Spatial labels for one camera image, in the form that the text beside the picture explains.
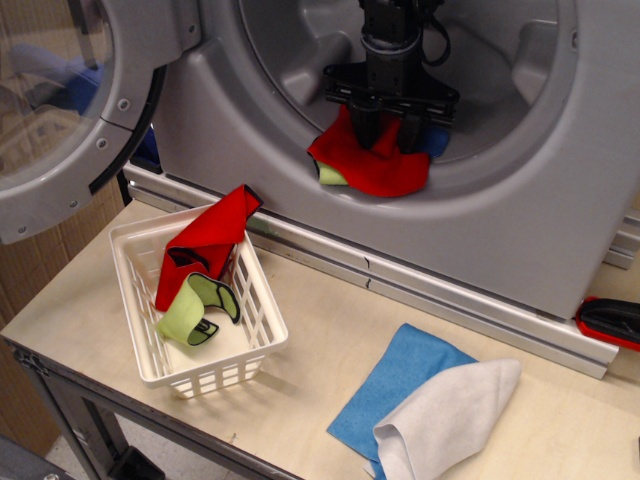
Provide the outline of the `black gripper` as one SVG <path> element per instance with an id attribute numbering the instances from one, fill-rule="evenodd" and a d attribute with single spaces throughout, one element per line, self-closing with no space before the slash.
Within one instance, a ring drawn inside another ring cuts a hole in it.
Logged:
<path id="1" fill-rule="evenodd" d="M 403 154 L 414 151 L 425 122 L 450 127 L 460 95 L 431 76 L 423 63 L 420 42 L 397 50 L 367 49 L 362 62 L 324 68 L 326 99 L 345 105 L 359 145 L 370 150 L 381 135 L 381 114 L 402 118 L 397 145 Z"/>

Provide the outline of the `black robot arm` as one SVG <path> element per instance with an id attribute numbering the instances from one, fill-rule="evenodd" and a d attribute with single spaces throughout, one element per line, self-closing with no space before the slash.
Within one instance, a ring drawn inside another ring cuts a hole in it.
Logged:
<path id="1" fill-rule="evenodd" d="M 360 42 L 365 60 L 328 65 L 325 98 L 347 108 L 356 140 L 365 149 L 381 135 L 383 114 L 400 119 L 397 145 L 414 151 L 430 124 L 453 124 L 458 91 L 427 69 L 446 62 L 450 37 L 435 18 L 441 1 L 361 1 Z"/>

